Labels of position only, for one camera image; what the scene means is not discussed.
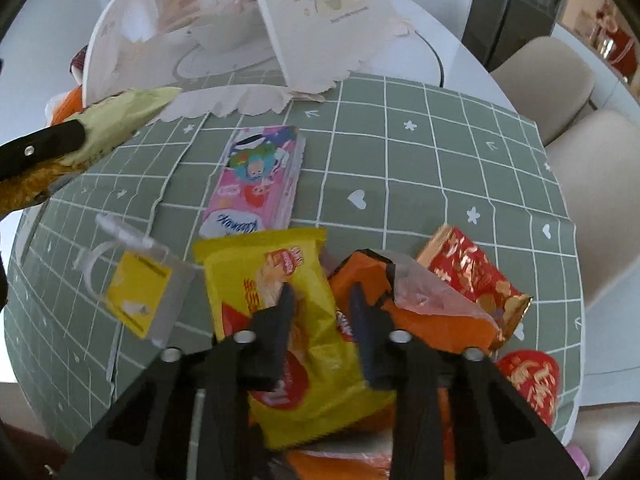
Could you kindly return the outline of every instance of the yellow snack bag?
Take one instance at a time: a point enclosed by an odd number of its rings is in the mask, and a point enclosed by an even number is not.
[[[284,374],[272,392],[251,392],[252,415],[271,449],[345,428],[386,406],[362,377],[358,349],[336,307],[318,253],[322,229],[264,231],[194,246],[204,265],[216,337],[244,329],[254,312],[274,306],[282,284],[296,292],[296,314]]]

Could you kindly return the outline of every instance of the yellow package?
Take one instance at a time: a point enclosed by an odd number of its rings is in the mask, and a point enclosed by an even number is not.
[[[216,336],[242,330],[254,312],[274,306],[282,284],[296,293],[284,374],[272,392],[251,392],[252,415],[271,449],[345,428],[393,399],[367,388],[346,317],[335,304],[318,253],[322,229],[265,231],[194,246],[204,265]]]
[[[138,337],[146,337],[172,272],[151,258],[126,251],[106,293],[108,309]]]

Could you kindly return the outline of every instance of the white heart print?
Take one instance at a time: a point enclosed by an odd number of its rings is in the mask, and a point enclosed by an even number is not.
[[[367,203],[364,200],[364,191],[361,189],[357,189],[351,193],[348,200],[361,211],[367,208]]]

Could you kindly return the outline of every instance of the beige chair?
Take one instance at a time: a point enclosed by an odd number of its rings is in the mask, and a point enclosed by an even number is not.
[[[546,152],[577,226],[588,308],[640,259],[640,128],[598,110]]]
[[[536,121],[548,145],[589,100],[595,77],[588,65],[556,38],[536,38],[491,73],[518,113]]]
[[[589,478],[599,478],[618,457],[640,422],[640,404],[613,404],[581,408],[572,446],[591,463]]]

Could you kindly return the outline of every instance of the yellow tag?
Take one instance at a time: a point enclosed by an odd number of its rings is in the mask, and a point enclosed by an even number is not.
[[[172,269],[126,251],[107,290],[109,310],[134,334],[146,337]]]

